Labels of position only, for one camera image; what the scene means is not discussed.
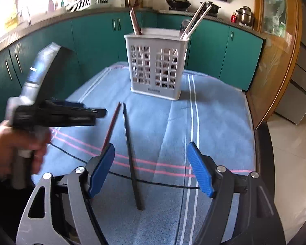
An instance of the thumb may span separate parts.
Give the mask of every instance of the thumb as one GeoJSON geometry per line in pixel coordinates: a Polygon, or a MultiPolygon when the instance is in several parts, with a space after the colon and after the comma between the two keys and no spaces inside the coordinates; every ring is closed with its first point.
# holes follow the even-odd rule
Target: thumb
{"type": "Polygon", "coordinates": [[[41,143],[38,139],[27,131],[10,128],[10,131],[6,133],[6,136],[6,141],[11,147],[28,150],[38,150],[41,148],[41,143]]]}

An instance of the countertop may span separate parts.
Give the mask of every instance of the countertop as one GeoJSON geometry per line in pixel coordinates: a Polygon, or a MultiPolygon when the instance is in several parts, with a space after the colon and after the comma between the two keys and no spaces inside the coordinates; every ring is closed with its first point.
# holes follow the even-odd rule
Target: countertop
{"type": "MultiPolygon", "coordinates": [[[[31,24],[30,26],[21,28],[21,27],[16,27],[15,29],[11,30],[10,32],[6,33],[0,38],[0,51],[11,45],[12,43],[16,42],[17,40],[27,36],[28,34],[37,31],[41,28],[50,26],[55,23],[59,23],[62,21],[66,21],[69,19],[73,18],[78,18],[82,16],[87,16],[91,14],[100,14],[100,13],[119,13],[119,12],[129,12],[130,8],[122,8],[122,7],[107,7],[107,8],[95,8],[95,9],[85,9],[82,11],[77,11],[69,14],[59,14],[56,16],[48,17],[47,19],[44,19],[42,21],[36,22],[31,24]]],[[[183,16],[193,16],[194,13],[190,12],[182,12],[182,11],[171,11],[171,10],[152,10],[152,9],[147,9],[147,8],[138,8],[136,11],[138,12],[155,12],[159,14],[178,14],[178,15],[183,15],[183,16]]],[[[216,21],[222,24],[226,24],[241,30],[244,30],[248,33],[251,33],[259,38],[265,39],[263,34],[259,34],[258,32],[247,29],[245,27],[241,27],[238,24],[231,23],[227,20],[221,19],[221,18],[215,18],[211,16],[206,16],[205,19],[211,20],[211,21],[216,21]]]]}

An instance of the blue rubber pad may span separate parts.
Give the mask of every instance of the blue rubber pad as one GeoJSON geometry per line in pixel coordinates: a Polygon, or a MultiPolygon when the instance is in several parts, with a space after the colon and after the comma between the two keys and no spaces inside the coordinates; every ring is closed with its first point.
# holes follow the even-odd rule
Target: blue rubber pad
{"type": "Polygon", "coordinates": [[[108,175],[108,172],[111,168],[111,165],[114,161],[114,156],[114,146],[112,144],[109,144],[108,149],[106,150],[104,155],[101,156],[100,162],[98,163],[91,175],[90,187],[87,191],[90,198],[93,198],[100,192],[103,183],[108,175]]]}
{"type": "Polygon", "coordinates": [[[209,156],[202,155],[195,143],[190,142],[187,146],[187,158],[192,166],[193,172],[202,192],[207,194],[208,197],[212,198],[215,193],[212,186],[212,175],[208,170],[208,167],[203,162],[203,157],[209,156]]]}

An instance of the cabinet handle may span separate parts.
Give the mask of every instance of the cabinet handle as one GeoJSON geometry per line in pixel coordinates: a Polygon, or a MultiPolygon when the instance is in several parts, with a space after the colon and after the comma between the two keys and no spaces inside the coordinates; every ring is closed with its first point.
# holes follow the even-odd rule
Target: cabinet handle
{"type": "Polygon", "coordinates": [[[19,67],[19,71],[20,71],[20,73],[22,74],[22,73],[23,73],[23,70],[21,69],[20,62],[19,62],[19,59],[18,59],[18,55],[15,54],[15,57],[16,57],[16,61],[17,61],[18,67],[19,67]]]}
{"type": "Polygon", "coordinates": [[[9,67],[8,67],[7,61],[6,61],[6,67],[7,67],[7,70],[8,70],[9,76],[10,76],[10,79],[11,79],[11,81],[12,81],[12,77],[11,77],[11,73],[10,73],[10,71],[9,71],[9,67]]]}

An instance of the beige floor tile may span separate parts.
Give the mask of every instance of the beige floor tile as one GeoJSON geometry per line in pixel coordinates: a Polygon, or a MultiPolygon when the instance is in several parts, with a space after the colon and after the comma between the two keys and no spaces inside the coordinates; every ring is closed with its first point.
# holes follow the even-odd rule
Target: beige floor tile
{"type": "Polygon", "coordinates": [[[306,159],[306,115],[298,125],[273,114],[268,120],[272,145],[306,159]]]}
{"type": "Polygon", "coordinates": [[[288,242],[306,221],[306,159],[273,148],[275,205],[288,242]]]}

